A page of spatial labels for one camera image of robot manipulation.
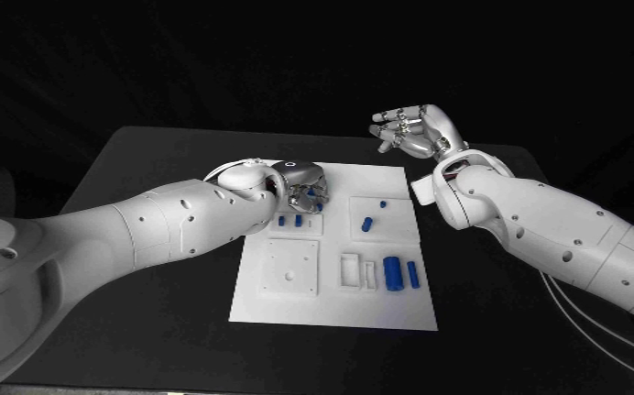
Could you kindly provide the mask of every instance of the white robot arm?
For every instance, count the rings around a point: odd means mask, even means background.
[[[107,282],[257,233],[282,201],[319,213],[316,205],[327,202],[321,167],[293,161],[278,168],[241,160],[205,181],[172,183],[120,203],[42,219],[0,219],[0,381]]]
[[[412,182],[419,203],[435,202],[457,230],[489,230],[512,255],[633,313],[631,224],[572,193],[516,178],[496,157],[468,149],[437,106],[411,106],[372,119],[391,121],[370,126],[385,140],[380,152],[401,148],[438,161],[434,173]]]

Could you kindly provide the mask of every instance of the blue cylinder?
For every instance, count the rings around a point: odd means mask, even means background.
[[[404,274],[401,273],[401,260],[391,256],[383,259],[383,270],[386,271],[388,291],[401,291],[404,286]]]
[[[366,218],[363,221],[363,226],[360,227],[360,229],[368,232],[370,230],[370,227],[373,226],[373,219],[372,218]]]
[[[419,275],[416,274],[416,264],[414,260],[406,263],[406,269],[409,270],[409,280],[412,281],[412,288],[419,288]]]

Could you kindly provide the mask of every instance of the black table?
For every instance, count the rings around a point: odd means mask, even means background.
[[[62,213],[202,180],[216,166],[251,157],[404,166],[411,181],[432,171],[431,160],[379,154],[379,144],[372,137],[124,127]],[[546,182],[526,149],[471,147],[517,177]],[[454,231],[435,205],[415,210],[437,333],[229,323],[239,238],[101,287],[6,383],[307,394],[624,393],[634,379],[575,331],[538,271],[484,230]]]

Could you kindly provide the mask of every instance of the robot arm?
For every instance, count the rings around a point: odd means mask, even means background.
[[[282,175],[259,159],[239,163],[205,181],[172,183],[120,203],[43,219],[0,219],[0,381],[107,282],[261,231],[281,202],[291,202],[288,179],[320,182],[326,195],[313,163],[297,162],[310,180],[291,170]],[[324,201],[295,198],[310,207]]]
[[[398,120],[370,126],[370,132],[395,148],[411,151],[412,143],[427,142],[434,151],[418,154],[438,161],[434,174],[412,182],[419,203],[435,202],[457,230],[477,226],[490,231],[512,255],[633,312],[631,224],[572,193],[516,178],[496,157],[468,149],[440,108],[427,105],[424,110],[411,107],[402,112],[408,118],[399,117],[398,110],[375,115],[375,120]],[[429,113],[432,132],[425,133]],[[404,132],[412,117],[421,128]]]

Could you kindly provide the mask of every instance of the dark curtain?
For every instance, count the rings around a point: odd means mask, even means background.
[[[0,165],[32,197],[65,200],[123,126],[369,137],[373,113],[438,104],[628,217],[631,0],[0,5]]]

